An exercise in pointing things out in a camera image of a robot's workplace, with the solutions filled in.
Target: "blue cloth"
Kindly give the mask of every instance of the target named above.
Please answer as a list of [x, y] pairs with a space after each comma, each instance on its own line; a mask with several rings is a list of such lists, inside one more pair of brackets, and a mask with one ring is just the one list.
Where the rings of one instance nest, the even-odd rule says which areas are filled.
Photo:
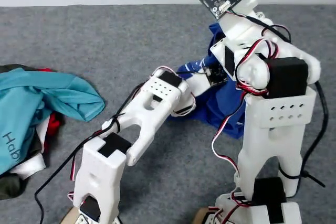
[[[201, 67], [206, 67], [218, 63], [216, 57], [211, 53], [210, 47], [217, 41], [225, 37], [218, 23], [209, 26], [213, 33], [213, 38], [209, 44], [208, 55], [198, 61], [192, 61], [179, 67], [178, 71], [198, 71]], [[192, 74], [181, 74], [184, 79], [188, 79]], [[216, 128], [220, 126], [225, 116], [233, 113], [240, 104], [242, 91], [236, 89], [236, 83], [230, 78], [224, 85], [212, 87], [200, 96], [196, 97], [196, 109], [187, 116], [176, 120], [196, 119], [210, 124]], [[223, 132], [233, 138], [240, 138], [244, 133], [245, 104], [240, 110], [230, 118]]]
[[25, 159], [35, 127], [52, 111], [88, 122], [104, 101], [72, 74], [24, 71], [0, 74], [0, 174]]

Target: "cable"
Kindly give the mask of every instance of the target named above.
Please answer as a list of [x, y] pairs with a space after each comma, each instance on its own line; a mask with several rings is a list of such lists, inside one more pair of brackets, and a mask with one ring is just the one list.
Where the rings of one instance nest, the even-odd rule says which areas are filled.
[[321, 86], [319, 81], [317, 81], [315, 83], [315, 86], [316, 86], [317, 92], [318, 92], [320, 100], [321, 100], [321, 105], [322, 105], [322, 109], [323, 109], [323, 122], [322, 122], [322, 128], [321, 128], [318, 136], [316, 137], [316, 139], [314, 140], [312, 145], [309, 147], [309, 149], [307, 150], [306, 154], [304, 155], [304, 157], [302, 159], [301, 171], [303, 171], [305, 169], [306, 163], [307, 163], [310, 155], [313, 153], [313, 151], [315, 150], [315, 148], [317, 147], [317, 145], [320, 143], [321, 139], [323, 138], [324, 134], [326, 133], [326, 130], [327, 130], [327, 127], [328, 127], [328, 122], [329, 122], [329, 111], [328, 111], [326, 96], [324, 95], [322, 86]]
[[228, 161], [228, 162], [232, 165], [232, 167], [235, 169], [235, 171], [236, 171], [236, 173], [237, 173], [238, 176], [239, 176], [239, 169], [238, 169], [237, 164], [236, 164], [236, 163], [233, 161], [233, 159], [230, 158], [229, 156], [218, 154], [218, 153], [216, 152], [216, 150], [215, 150], [214, 145], [215, 145], [215, 142], [216, 142], [216, 140], [218, 139], [219, 135], [220, 135], [221, 132], [223, 131], [223, 129], [224, 129], [226, 123], [227, 123], [227, 122], [229, 121], [229, 119], [230, 119], [234, 114], [236, 114], [236, 113], [240, 110], [240, 108], [243, 106], [245, 95], [246, 95], [246, 93], [243, 93], [238, 108], [237, 108], [233, 113], [231, 113], [230, 115], [226, 116], [226, 117], [223, 119], [221, 125], [219, 126], [219, 128], [218, 128], [218, 130], [217, 130], [216, 134], [214, 135], [214, 137], [213, 137], [213, 139], [212, 139], [212, 142], [211, 142], [211, 149], [212, 149], [213, 153], [215, 154], [215, 156], [218, 157], [218, 158], [220, 158], [220, 159], [223, 159], [223, 160]]
[[212, 224], [215, 224], [216, 218], [218, 218], [218, 216], [223, 212], [223, 208], [219, 209], [215, 214], [214, 217], [212, 219]]
[[198, 73], [198, 74], [206, 74], [205, 72], [198, 72], [198, 71], [178, 71], [177, 74], [184, 74], [184, 73]]
[[245, 55], [242, 57], [242, 59], [239, 61], [239, 63], [237, 64], [237, 67], [235, 69], [235, 77], [236, 77], [236, 81], [237, 81], [237, 88], [244, 90], [247, 93], [253, 94], [253, 95], [263, 95], [266, 94], [268, 91], [267, 89], [263, 89], [263, 90], [257, 90], [255, 88], [253, 88], [252, 86], [249, 86], [245, 83], [243, 83], [239, 78], [238, 78], [238, 69], [239, 67], [246, 61], [248, 60], [248, 58], [256, 51], [256, 49], [258, 48], [258, 46], [262, 43], [265, 42], [267, 43], [267, 39], [261, 38], [256, 40], [252, 46], [248, 49], [248, 51], [245, 53]]
[[233, 215], [233, 213], [239, 208], [239, 205], [235, 206], [231, 211], [227, 214], [227, 216], [223, 219], [223, 221], [220, 224], [225, 224], [229, 221], [230, 217]]
[[300, 175], [299, 175], [298, 187], [297, 187], [297, 191], [296, 191], [295, 195], [298, 193], [298, 191], [300, 189], [301, 179], [303, 177], [304, 178], [305, 177], [309, 177], [310, 179], [312, 179], [313, 181], [315, 181], [316, 183], [318, 183], [320, 186], [325, 187], [324, 183], [320, 182], [318, 179], [316, 179], [315, 177], [313, 177], [312, 175], [310, 175], [309, 172], [305, 170], [305, 166], [307, 164], [307, 161], [308, 161], [309, 157], [314, 152], [314, 150], [316, 149], [316, 147], [318, 146], [318, 144], [321, 142], [324, 134], [327, 131], [328, 123], [329, 123], [329, 110], [328, 110], [328, 105], [327, 105], [327, 101], [326, 101], [326, 96], [324, 95], [322, 86], [321, 86], [321, 84], [320, 84], [319, 81], [317, 81], [315, 83], [315, 86], [316, 86], [316, 90], [317, 90], [317, 92], [319, 94], [321, 105], [322, 105], [322, 109], [323, 109], [322, 127], [321, 127], [321, 130], [320, 130], [319, 134], [317, 135], [316, 139], [313, 141], [313, 143], [311, 144], [311, 146], [308, 148], [307, 152], [303, 156], [302, 165], [301, 165], [301, 172], [300, 172]]
[[[292, 35], [289, 31], [289, 29], [286, 27], [286, 26], [283, 26], [283, 25], [271, 25], [270, 27], [280, 27], [280, 28], [283, 28], [287, 33], [288, 33], [288, 40], [291, 42], [292, 41]], [[269, 30], [268, 28], [264, 28], [262, 31], [261, 31], [261, 35], [264, 36], [265, 35], [265, 32]]]
[[273, 32], [275, 35], [277, 35], [278, 37], [280, 37], [283, 41], [291, 43], [291, 37], [287, 38], [285, 35], [283, 35], [281, 32], [279, 32], [277, 29], [275, 29], [274, 27], [267, 25], [266, 23], [262, 22], [261, 20], [251, 17], [251, 16], [246, 16], [244, 14], [238, 14], [236, 12], [234, 12], [233, 10], [227, 11], [227, 13], [232, 14], [232, 15], [236, 15], [238, 17], [242, 17], [245, 18], [249, 21], [251, 21], [252, 23], [255, 23], [259, 26], [262, 26], [263, 28], [266, 28], [267, 30], [270, 30], [271, 32]]
[[112, 122], [111, 124], [105, 128], [104, 130], [98, 130], [96, 132], [94, 132], [91, 136], [89, 136], [88, 138], [86, 138], [85, 140], [83, 140], [72, 152], [71, 154], [64, 160], [64, 162], [56, 169], [56, 171], [54, 171], [54, 173], [36, 190], [36, 192], [34, 193], [34, 199], [37, 203], [37, 205], [40, 207], [41, 210], [41, 219], [39, 224], [43, 223], [43, 219], [44, 219], [44, 208], [43, 205], [41, 204], [40, 200], [38, 199], [37, 195], [50, 183], [50, 181], [66, 166], [66, 164], [71, 160], [72, 157], [74, 157], [76, 155], [76, 153], [82, 149], [82, 147], [84, 146], [84, 144], [86, 144], [88, 141], [90, 141], [91, 139], [93, 139], [96, 136], [99, 136], [105, 132], [107, 132], [108, 130], [110, 130], [112, 128], [112, 126], [117, 123], [118, 125], [118, 130], [120, 130], [120, 124], [117, 120], [117, 117], [120, 115], [121, 111], [123, 110], [123, 108], [126, 106], [126, 104], [129, 102], [129, 100], [132, 98], [133, 93], [141, 86], [143, 85], [143, 83], [139, 84], [138, 86], [136, 86], [133, 91], [130, 93], [130, 95], [127, 97], [127, 99], [124, 101], [124, 103], [122, 104], [122, 106], [119, 108], [119, 110], [117, 111], [117, 113], [112, 116]]

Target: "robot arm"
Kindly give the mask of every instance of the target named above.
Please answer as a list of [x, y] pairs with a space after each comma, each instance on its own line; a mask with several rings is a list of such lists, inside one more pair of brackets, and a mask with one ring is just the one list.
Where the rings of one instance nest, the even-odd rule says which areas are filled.
[[[125, 165], [135, 165], [167, 117], [191, 101], [193, 96], [185, 80], [158, 69], [118, 117], [121, 131], [134, 124], [141, 127], [138, 139], [133, 144], [123, 139], [115, 124], [84, 145], [73, 195], [74, 206], [83, 215], [80, 218], [89, 224], [111, 224], [115, 220]], [[105, 122], [102, 129], [111, 123]]]

